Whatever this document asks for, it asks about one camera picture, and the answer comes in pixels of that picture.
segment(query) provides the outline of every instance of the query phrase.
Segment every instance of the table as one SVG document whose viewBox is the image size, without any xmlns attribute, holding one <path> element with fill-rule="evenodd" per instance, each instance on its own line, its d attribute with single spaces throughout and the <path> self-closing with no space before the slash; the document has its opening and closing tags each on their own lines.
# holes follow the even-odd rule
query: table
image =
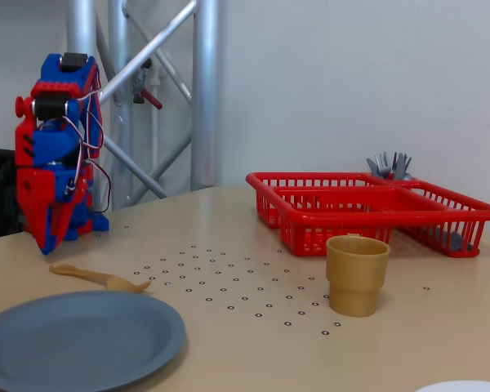
<svg viewBox="0 0 490 392">
<path fill-rule="evenodd" d="M 292 256 L 255 200 L 253 189 L 233 187 L 141 204 L 112 213 L 108 233 L 48 257 L 29 234 L 0 238 L 0 311 L 100 288 L 51 274 L 55 262 L 154 278 L 152 295 L 178 310 L 188 343 L 132 392 L 401 392 L 490 381 L 490 234 L 479 257 L 451 259 L 395 232 L 378 311 L 349 318 L 323 297 L 324 259 Z"/>
</svg>

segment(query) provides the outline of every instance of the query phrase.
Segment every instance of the cup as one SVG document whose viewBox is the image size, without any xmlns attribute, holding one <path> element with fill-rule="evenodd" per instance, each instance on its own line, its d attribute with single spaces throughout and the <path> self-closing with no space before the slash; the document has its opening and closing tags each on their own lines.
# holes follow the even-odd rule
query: cup
<svg viewBox="0 0 490 392">
<path fill-rule="evenodd" d="M 358 234 L 328 239 L 330 307 L 351 317 L 374 314 L 379 290 L 385 282 L 389 253 L 390 247 L 386 243 Z"/>
</svg>

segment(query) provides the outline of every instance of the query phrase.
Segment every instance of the plate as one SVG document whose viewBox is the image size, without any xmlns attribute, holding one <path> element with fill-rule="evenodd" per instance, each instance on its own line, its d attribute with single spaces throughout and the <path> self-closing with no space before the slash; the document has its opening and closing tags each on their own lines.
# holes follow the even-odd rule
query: plate
<svg viewBox="0 0 490 392">
<path fill-rule="evenodd" d="M 426 386 L 416 392 L 490 392 L 490 382 L 445 381 Z"/>
<path fill-rule="evenodd" d="M 130 292 L 73 292 L 0 313 L 0 390 L 96 392 L 168 363 L 185 343 L 169 305 Z"/>
</svg>

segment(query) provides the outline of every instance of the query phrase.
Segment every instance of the spoon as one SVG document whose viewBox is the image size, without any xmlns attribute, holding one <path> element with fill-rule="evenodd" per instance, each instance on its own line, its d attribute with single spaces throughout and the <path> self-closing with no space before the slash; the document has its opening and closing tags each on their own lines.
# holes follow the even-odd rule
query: spoon
<svg viewBox="0 0 490 392">
<path fill-rule="evenodd" d="M 116 275 L 102 274 L 101 272 L 87 271 L 85 269 L 76 268 L 73 265 L 59 264 L 51 265 L 49 270 L 53 274 L 69 275 L 76 278 L 83 278 L 96 283 L 103 284 L 107 287 L 107 290 L 120 290 L 123 292 L 143 292 L 149 285 L 148 282 L 140 285 L 135 285 L 124 278 L 120 278 Z"/>
</svg>

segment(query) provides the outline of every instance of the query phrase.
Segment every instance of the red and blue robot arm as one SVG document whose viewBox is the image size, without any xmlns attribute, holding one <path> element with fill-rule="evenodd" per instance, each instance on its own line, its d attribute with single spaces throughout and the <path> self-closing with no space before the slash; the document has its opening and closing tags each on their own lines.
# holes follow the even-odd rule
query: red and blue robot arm
<svg viewBox="0 0 490 392">
<path fill-rule="evenodd" d="M 44 255 L 63 239 L 109 229 L 92 211 L 90 191 L 96 163 L 89 158 L 103 144 L 99 89 L 94 57 L 51 54 L 30 96 L 16 99 L 16 115 L 24 117 L 16 128 L 17 198 Z"/>
</svg>

